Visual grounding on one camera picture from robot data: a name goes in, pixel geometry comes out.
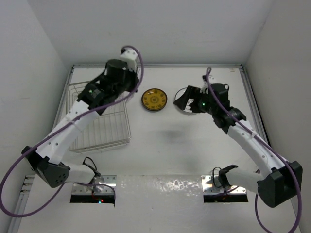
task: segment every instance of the purple cable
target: purple cable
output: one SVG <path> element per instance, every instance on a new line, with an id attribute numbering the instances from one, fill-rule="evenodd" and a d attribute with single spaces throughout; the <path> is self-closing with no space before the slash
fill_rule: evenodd
<path id="1" fill-rule="evenodd" d="M 233 192 L 233 191 L 236 190 L 237 188 L 238 188 L 238 186 L 236 186 L 235 188 L 229 189 L 229 190 L 227 190 L 227 191 L 224 191 L 223 193 L 216 194 L 216 195 L 214 195 L 213 197 L 214 197 L 214 198 L 217 198 L 217 197 L 222 197 L 222 196 L 228 195 L 229 193 Z"/>
<path id="2" fill-rule="evenodd" d="M 205 80 L 208 84 L 208 90 L 211 92 L 213 98 L 215 99 L 216 103 L 219 105 L 219 107 L 228 115 L 230 116 L 235 122 L 237 122 L 242 128 L 244 128 L 249 134 L 252 134 L 252 131 L 247 128 L 245 125 L 243 125 L 241 122 L 239 122 L 229 111 L 227 111 L 225 109 L 225 107 L 220 103 L 220 101 L 218 100 L 217 96 L 214 93 L 214 90 L 212 89 L 210 82 L 208 80 L 209 74 L 211 72 L 211 67 L 208 67 L 206 70 L 206 77 Z M 294 180 L 294 185 L 295 185 L 295 189 L 297 192 L 297 198 L 298 198 L 298 212 L 297 212 L 297 217 L 296 217 L 296 221 L 293 225 L 293 227 L 291 228 L 291 230 L 288 233 L 294 233 L 294 231 L 297 229 L 300 219 L 301 219 L 301 214 L 302 214 L 302 199 L 301 199 L 301 192 L 300 192 L 300 187 L 299 187 L 299 183 L 298 180 L 292 170 L 292 168 L 287 164 L 287 162 L 273 149 L 271 148 L 265 141 L 263 141 L 261 138 L 259 138 L 257 135 L 255 135 L 256 140 L 261 143 L 263 146 L 265 146 L 269 151 L 271 151 L 279 160 L 282 161 L 282 163 L 285 165 L 285 167 L 289 170 L 293 180 Z M 258 215 L 258 194 L 256 194 L 255 197 L 255 213 L 256 213 L 256 218 L 258 220 L 258 223 L 260 224 L 260 226 L 267 232 L 267 233 L 273 233 L 271 231 L 269 231 L 261 222 L 259 215 Z"/>
<path id="3" fill-rule="evenodd" d="M 130 92 L 126 97 L 116 101 L 116 102 L 112 102 L 112 103 L 109 103 L 109 104 L 106 104 L 104 106 L 100 106 L 100 107 L 97 107 L 97 108 L 94 108 L 92 110 L 89 110 L 89 111 L 86 111 L 82 114 L 80 114 L 79 116 L 77 116 L 75 119 L 73 119 L 72 121 L 75 122 L 77 121 L 78 119 L 80 119 L 81 117 L 85 116 L 86 114 L 89 114 L 91 112 L 94 112 L 94 111 L 98 111 L 98 110 L 101 110 L 101 109 L 106 109 L 108 107 L 111 107 L 112 105 L 115 105 L 115 104 L 118 104 L 118 103 L 121 103 L 122 101 L 130 98 L 136 91 L 137 89 L 139 88 L 141 82 L 142 82 L 142 79 L 143 79 L 143 76 L 144 76 L 144 64 L 143 64 L 143 60 L 142 60 L 142 57 L 141 57 L 141 54 L 140 52 L 138 51 L 138 49 L 136 49 L 135 47 L 131 46 L 131 45 L 126 45 L 126 46 L 123 46 L 122 49 L 125 49 L 125 48 L 131 48 L 133 49 L 137 55 L 138 55 L 138 58 L 139 58 L 139 61 L 140 61 L 140 80 L 138 82 L 138 84 L 136 85 L 136 87 L 134 88 L 134 90 L 132 92 Z M 13 169 L 17 166 L 17 164 L 19 164 L 20 161 L 22 161 L 27 155 L 29 155 L 31 152 L 33 152 L 35 149 L 37 149 L 40 145 L 42 145 L 43 143 L 45 143 L 46 141 L 50 140 L 52 137 L 54 137 L 55 135 L 57 135 L 58 133 L 62 132 L 64 129 L 66 129 L 67 127 L 69 127 L 70 125 L 72 124 L 72 122 L 68 123 L 67 125 L 65 125 L 64 127 L 60 128 L 59 130 L 55 131 L 54 133 L 52 133 L 51 135 L 47 136 L 46 138 L 44 138 L 41 142 L 37 143 L 34 147 L 31 147 L 28 151 L 26 151 L 25 153 L 23 153 L 13 164 L 12 166 L 9 168 L 9 170 L 5 173 L 1 183 L 0 183 L 0 209 L 2 209 L 2 211 L 7 214 L 8 216 L 11 216 L 11 217 L 28 217 L 28 216 L 31 216 L 31 215 L 34 215 L 36 213 L 38 213 L 40 210 L 42 210 L 44 207 L 46 207 L 55 197 L 56 195 L 59 193 L 59 191 L 61 190 L 61 188 L 64 186 L 64 185 L 61 185 L 59 187 L 59 189 L 56 191 L 56 193 L 44 204 L 42 205 L 40 208 L 30 212 L 30 213 L 27 213 L 27 214 L 22 214 L 22 215 L 17 215 L 17 214 L 14 214 L 14 213 L 11 213 L 9 210 L 7 210 L 5 207 L 4 207 L 4 204 L 3 204 L 3 200 L 2 200 L 2 192 L 3 192 L 3 187 L 4 187 L 4 184 L 6 182 L 6 180 L 8 179 L 9 175 L 11 174 L 11 172 L 13 171 Z"/>

